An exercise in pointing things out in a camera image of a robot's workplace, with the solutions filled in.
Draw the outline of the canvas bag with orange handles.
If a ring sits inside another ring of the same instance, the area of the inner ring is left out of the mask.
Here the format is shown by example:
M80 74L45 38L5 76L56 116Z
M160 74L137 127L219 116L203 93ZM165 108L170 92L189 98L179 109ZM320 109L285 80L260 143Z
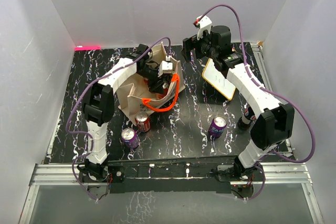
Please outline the canvas bag with orange handles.
M145 111L148 115L154 112L167 112L175 106L179 94L185 89L182 74L182 65L179 60L171 57L173 73L169 87L164 84L164 93L152 93L148 88L148 81L143 77L145 69L159 69L160 63L165 60L166 50L163 44L155 45L136 63L137 71L126 79L117 90L119 109L127 118L135 123L135 115Z

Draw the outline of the purple Fanta can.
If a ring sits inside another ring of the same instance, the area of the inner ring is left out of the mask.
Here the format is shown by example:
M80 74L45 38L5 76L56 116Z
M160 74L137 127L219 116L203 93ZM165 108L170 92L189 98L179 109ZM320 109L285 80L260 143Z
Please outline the purple Fanta can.
M213 137L220 137L226 128L227 123L223 116L216 116L212 119L208 133Z
M121 139L129 149L136 149L139 146L139 138L136 131L132 128L126 128L121 132Z

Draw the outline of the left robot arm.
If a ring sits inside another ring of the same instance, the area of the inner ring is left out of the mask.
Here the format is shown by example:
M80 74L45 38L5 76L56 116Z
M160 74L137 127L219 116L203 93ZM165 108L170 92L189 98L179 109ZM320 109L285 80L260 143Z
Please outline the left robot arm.
M141 111L162 112L162 105L176 99L180 83L177 61L166 54L162 44L152 48L140 44L136 51L121 57L103 77L89 84L82 95L88 153L84 167L78 169L92 180L107 179L106 138L115 98L123 113L135 122Z

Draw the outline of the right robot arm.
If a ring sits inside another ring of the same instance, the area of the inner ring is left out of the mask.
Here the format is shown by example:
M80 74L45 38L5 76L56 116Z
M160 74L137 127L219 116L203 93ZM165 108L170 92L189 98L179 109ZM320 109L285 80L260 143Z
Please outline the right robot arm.
M234 52L231 32L227 26L208 25L197 34L183 40L181 54L191 60L191 51L196 58L207 57L215 68L243 95L249 108L239 119L243 129L250 129L251 139L245 149L235 157L232 167L225 175L247 180L257 164L277 145L292 135L295 110L289 103L282 104L273 95L262 90L262 84L248 74L243 55Z

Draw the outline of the red Coke can front left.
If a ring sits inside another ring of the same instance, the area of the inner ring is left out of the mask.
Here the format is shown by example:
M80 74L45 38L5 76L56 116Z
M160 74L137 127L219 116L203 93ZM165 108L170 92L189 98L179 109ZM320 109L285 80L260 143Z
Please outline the red Coke can front left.
M135 121L140 132L148 132L150 130L150 117L147 112L140 111L135 115Z

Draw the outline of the black marble pattern mat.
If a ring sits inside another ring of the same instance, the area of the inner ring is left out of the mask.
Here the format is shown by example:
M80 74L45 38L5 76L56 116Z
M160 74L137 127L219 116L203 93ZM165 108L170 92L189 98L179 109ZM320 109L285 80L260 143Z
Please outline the black marble pattern mat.
M87 130L81 110L72 108L85 87L104 75L128 48L77 51L74 54L60 116L44 163L71 163L87 150ZM132 151L121 140L121 132L132 122L116 109L108 125L107 151L110 160L159 159L216 155L238 155L248 144L248 131L237 127L247 108L236 91L229 101L202 78L207 59L182 62L185 89L176 105L165 113L150 116L151 128L140 134L139 147ZM220 137L210 136L212 119L223 116L227 126Z

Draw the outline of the pink marker pen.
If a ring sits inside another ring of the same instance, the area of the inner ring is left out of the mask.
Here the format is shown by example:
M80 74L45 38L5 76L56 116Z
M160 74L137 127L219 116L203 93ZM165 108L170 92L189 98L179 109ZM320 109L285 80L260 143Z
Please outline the pink marker pen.
M100 50L100 46L77 46L75 51Z

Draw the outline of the dark Pepsi bottle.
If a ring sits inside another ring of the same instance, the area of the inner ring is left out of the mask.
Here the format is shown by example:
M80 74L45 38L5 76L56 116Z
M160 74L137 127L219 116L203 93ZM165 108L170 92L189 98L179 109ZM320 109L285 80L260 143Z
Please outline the dark Pepsi bottle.
M249 105L245 112L242 114L242 116L238 120L238 127L243 130L247 130L250 128L253 121L256 120L255 113L251 106Z

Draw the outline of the small whiteboard with orange frame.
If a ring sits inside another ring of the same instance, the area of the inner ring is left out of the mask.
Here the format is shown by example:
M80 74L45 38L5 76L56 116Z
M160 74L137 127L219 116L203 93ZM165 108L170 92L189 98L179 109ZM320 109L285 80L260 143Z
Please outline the small whiteboard with orange frame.
M230 101L233 98L236 87L215 68L212 59L208 59L202 72L202 78L227 100Z

